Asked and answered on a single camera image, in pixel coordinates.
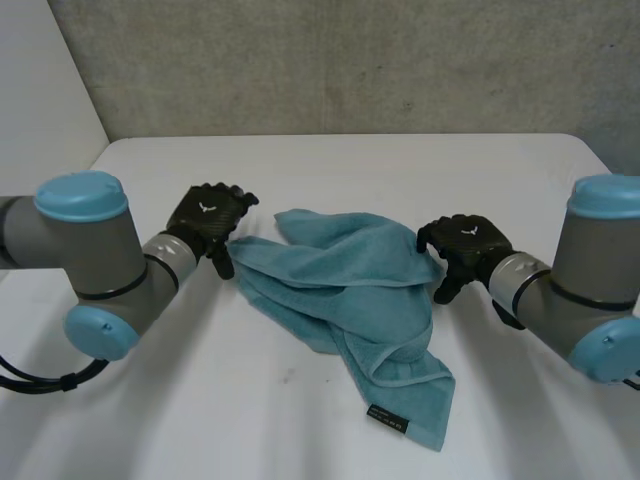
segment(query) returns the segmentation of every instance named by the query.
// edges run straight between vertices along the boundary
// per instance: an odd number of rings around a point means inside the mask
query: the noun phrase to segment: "black cable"
[[[81,383],[91,380],[102,372],[107,365],[109,365],[107,360],[94,360],[89,366],[78,373],[70,373],[60,378],[44,378],[25,373],[0,356],[0,366],[7,369],[16,377],[23,379],[14,380],[0,375],[0,387],[27,395],[42,395],[59,391],[67,392],[77,388]]]

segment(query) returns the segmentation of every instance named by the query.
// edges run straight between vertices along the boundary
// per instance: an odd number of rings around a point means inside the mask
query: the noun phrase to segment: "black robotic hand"
[[[206,255],[220,278],[233,278],[233,263],[225,242],[252,205],[259,203],[252,193],[224,183],[205,183],[189,189],[167,223],[167,233],[189,244],[196,258]]]
[[[515,253],[507,237],[478,215],[454,215],[429,223],[418,230],[418,252],[426,252],[428,243],[448,263],[447,275],[433,297],[443,305],[474,280],[488,288],[493,269]]]

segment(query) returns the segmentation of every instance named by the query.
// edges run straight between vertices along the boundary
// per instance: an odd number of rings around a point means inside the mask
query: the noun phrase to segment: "white wall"
[[[46,0],[0,0],[0,195],[87,168],[107,144]]]

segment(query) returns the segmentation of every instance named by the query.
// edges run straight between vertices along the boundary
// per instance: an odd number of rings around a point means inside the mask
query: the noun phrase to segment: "white logo on hand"
[[[465,231],[465,230],[460,230],[460,233],[464,233],[465,235],[475,235],[476,233],[478,233],[478,226],[476,225],[475,227],[473,227],[473,230],[470,231]]]
[[[202,202],[198,203],[198,205],[200,205],[200,208],[202,209],[202,213],[213,212],[215,209],[218,208],[218,207],[205,207],[204,205],[202,205]]]

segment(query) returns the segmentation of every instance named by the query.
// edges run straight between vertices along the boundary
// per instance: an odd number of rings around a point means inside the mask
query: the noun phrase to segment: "blue joint cap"
[[[69,310],[64,333],[82,353],[110,362],[124,358],[140,340],[140,335],[122,318],[82,305]]]
[[[635,375],[640,370],[640,318],[618,318],[594,328],[567,360],[600,383],[618,383]]]
[[[49,180],[36,193],[43,215],[71,223],[102,222],[129,206],[120,181],[108,173],[87,170]]]
[[[578,180],[567,210],[597,220],[640,219],[640,177],[607,174]]]

